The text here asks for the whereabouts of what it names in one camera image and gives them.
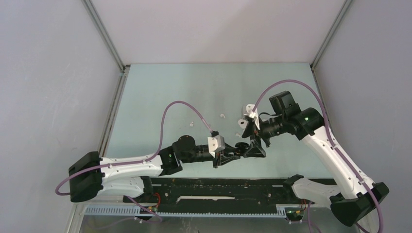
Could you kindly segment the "black earbud charging case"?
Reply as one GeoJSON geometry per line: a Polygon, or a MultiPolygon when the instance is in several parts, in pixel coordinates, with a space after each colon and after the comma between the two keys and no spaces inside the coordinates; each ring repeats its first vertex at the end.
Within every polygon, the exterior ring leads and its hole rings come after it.
{"type": "Polygon", "coordinates": [[[248,150],[249,144],[246,142],[238,142],[235,144],[234,154],[237,156],[243,156],[244,153],[248,150]]]}

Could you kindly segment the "white case with black window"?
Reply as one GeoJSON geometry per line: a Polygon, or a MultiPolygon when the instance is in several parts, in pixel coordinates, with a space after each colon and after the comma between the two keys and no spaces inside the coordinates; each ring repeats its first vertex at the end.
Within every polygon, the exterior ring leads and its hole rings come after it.
{"type": "Polygon", "coordinates": [[[238,125],[240,126],[241,129],[246,129],[248,124],[248,121],[246,119],[239,119],[238,120],[238,125]]]}

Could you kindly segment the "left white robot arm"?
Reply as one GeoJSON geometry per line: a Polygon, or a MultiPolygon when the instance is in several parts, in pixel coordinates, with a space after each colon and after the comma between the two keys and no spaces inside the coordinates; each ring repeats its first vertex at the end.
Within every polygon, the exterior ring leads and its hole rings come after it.
{"type": "Polygon", "coordinates": [[[102,158],[97,151],[84,155],[69,168],[71,202],[84,202],[99,195],[129,196],[148,202],[153,198],[151,177],[180,172],[185,163],[211,161],[214,168],[240,159],[248,147],[239,142],[234,147],[225,144],[219,152],[209,152],[219,147],[221,138],[208,139],[206,145],[196,145],[193,137],[181,136],[171,146],[161,149],[156,157],[144,156],[138,164],[133,158],[102,158]]]}

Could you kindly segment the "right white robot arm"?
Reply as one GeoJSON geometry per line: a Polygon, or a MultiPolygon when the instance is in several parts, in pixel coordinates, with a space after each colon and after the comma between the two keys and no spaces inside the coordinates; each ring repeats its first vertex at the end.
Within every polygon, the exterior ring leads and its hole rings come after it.
{"type": "Polygon", "coordinates": [[[289,177],[283,183],[285,201],[306,199],[326,207],[345,226],[351,227],[375,210],[389,194],[388,186],[375,182],[353,163],[333,133],[325,127],[324,118],[314,108],[301,110],[288,91],[271,96],[274,115],[262,120],[253,104],[243,106],[243,137],[250,139],[244,157],[265,157],[270,139],[284,133],[296,136],[311,148],[331,173],[333,185],[317,183],[302,175],[289,177]]]}

